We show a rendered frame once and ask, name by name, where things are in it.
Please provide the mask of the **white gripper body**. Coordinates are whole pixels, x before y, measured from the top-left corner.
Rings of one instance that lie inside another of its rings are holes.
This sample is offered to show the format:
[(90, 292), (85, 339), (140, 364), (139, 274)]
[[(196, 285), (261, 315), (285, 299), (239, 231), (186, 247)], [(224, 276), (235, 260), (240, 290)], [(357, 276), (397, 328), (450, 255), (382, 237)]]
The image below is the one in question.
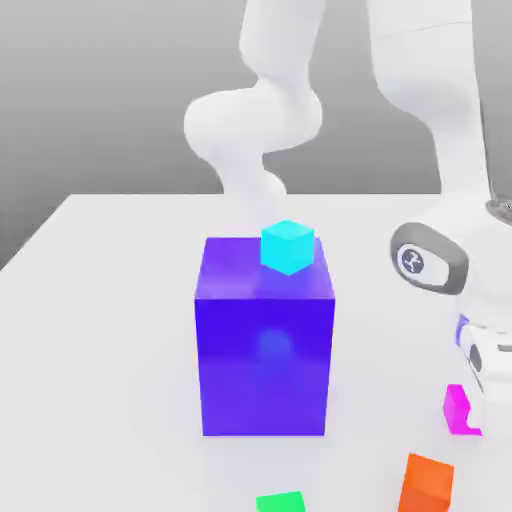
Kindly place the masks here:
[(464, 355), (471, 400), (512, 402), (512, 344), (470, 344)]

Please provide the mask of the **small magenta cube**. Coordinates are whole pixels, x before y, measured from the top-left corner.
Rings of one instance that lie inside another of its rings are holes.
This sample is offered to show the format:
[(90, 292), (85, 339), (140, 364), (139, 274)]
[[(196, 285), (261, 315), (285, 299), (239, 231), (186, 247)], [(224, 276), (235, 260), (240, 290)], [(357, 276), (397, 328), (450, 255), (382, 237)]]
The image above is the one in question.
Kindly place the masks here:
[(471, 405), (461, 384), (447, 386), (442, 410), (448, 430), (452, 435), (482, 436), (480, 428), (472, 427), (468, 423)]

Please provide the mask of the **small orange cube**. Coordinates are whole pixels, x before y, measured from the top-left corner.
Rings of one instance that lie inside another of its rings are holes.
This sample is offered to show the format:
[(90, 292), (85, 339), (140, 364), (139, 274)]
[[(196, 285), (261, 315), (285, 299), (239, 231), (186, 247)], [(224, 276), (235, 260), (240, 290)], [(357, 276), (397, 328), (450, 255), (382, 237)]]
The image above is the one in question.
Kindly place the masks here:
[(452, 465), (410, 453), (398, 512), (449, 512), (453, 477)]

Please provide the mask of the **small cyan cube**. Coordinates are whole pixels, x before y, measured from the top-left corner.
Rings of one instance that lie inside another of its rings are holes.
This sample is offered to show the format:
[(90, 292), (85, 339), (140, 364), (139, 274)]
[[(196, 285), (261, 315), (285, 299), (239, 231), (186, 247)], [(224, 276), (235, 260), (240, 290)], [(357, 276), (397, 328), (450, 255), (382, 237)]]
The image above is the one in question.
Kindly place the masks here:
[(290, 276), (313, 263), (314, 247), (312, 228), (283, 220), (262, 230), (261, 264)]

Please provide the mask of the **small green cube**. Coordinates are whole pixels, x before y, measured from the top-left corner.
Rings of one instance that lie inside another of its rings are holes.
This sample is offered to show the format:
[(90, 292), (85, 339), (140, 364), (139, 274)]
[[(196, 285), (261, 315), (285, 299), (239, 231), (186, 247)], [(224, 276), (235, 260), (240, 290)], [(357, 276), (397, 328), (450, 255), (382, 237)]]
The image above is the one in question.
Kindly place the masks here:
[(258, 496), (256, 512), (306, 512), (300, 491)]

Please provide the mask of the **large blue box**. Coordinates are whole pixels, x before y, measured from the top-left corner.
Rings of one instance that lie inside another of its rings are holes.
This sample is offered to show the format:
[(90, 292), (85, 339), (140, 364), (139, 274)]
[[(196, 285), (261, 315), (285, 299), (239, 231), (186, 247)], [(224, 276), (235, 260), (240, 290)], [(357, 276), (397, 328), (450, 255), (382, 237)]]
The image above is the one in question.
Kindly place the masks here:
[(286, 276), (257, 238), (207, 238), (194, 298), (206, 436), (325, 432), (335, 294), (320, 243)]

